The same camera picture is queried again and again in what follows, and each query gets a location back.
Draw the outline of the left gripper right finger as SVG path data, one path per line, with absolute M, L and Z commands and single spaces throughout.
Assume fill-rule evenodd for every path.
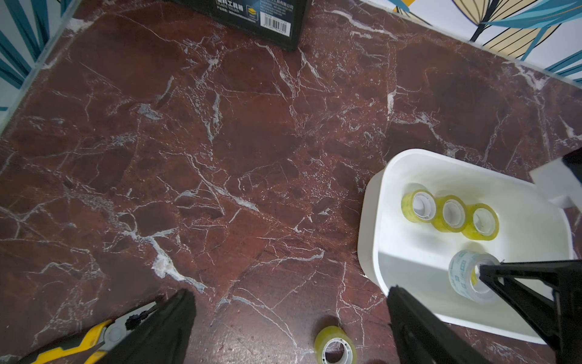
M 406 289 L 395 286 L 386 304 L 401 363 L 488 363 Z

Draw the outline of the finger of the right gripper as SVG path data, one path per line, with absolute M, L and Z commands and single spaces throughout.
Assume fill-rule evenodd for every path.
M 510 262 L 481 265 L 478 277 L 542 338 L 559 339 L 559 305 L 524 282 L 540 281 L 555 290 L 564 262 Z

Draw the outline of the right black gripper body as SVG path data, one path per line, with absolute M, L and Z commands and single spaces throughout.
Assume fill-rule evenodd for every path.
M 553 297 L 559 346 L 557 363 L 581 363 L 581 261 L 559 261 Z

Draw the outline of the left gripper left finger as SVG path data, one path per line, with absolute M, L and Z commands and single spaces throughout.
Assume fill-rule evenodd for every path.
M 195 296 L 187 289 L 141 306 L 106 329 L 97 362 L 183 363 L 195 318 Z

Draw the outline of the clear white tape roll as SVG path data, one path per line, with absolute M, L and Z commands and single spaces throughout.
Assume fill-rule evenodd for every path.
M 482 265 L 499 265 L 499 261 L 488 253 L 462 250 L 453 256 L 449 265 L 449 280 L 453 290 L 481 305 L 490 305 L 499 298 L 480 280 Z

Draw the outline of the yellow tape roll four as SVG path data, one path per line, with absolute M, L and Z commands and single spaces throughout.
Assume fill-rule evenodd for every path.
M 315 338 L 314 348 L 319 364 L 356 364 L 358 361 L 352 340 L 339 326 L 330 325 L 323 328 Z M 330 359 L 332 349 L 338 349 L 341 353 L 341 357 L 336 361 Z

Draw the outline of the yellow tape roll one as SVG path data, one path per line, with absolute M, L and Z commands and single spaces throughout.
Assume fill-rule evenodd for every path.
M 473 241 L 492 241 L 500 231 L 496 212 L 487 204 L 477 203 L 467 206 L 467 224 L 462 234 Z

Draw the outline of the yellow tape roll six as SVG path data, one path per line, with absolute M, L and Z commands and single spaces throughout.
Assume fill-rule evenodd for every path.
M 460 233 L 468 224 L 465 203 L 455 196 L 436 197 L 436 215 L 432 225 L 443 233 Z

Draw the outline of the white plastic storage box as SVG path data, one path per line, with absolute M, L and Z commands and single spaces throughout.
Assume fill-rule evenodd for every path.
M 487 204 L 500 220 L 499 235 L 493 241 L 475 241 L 410 222 L 401 201 L 419 189 L 436 196 L 453 194 L 467 204 Z M 384 293 L 393 286 L 405 288 L 444 322 L 540 343 L 507 303 L 475 303 L 454 291 L 448 268 L 461 250 L 489 253 L 502 262 L 574 258 L 565 212 L 532 183 L 427 150 L 394 156 L 365 190 L 358 258 L 366 277 Z

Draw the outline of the yellow tape roll five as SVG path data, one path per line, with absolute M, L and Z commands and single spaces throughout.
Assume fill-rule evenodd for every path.
M 432 223 L 437 214 L 437 204 L 434 196 L 427 190 L 415 190 L 404 195 L 401 210 L 404 217 L 412 223 Z

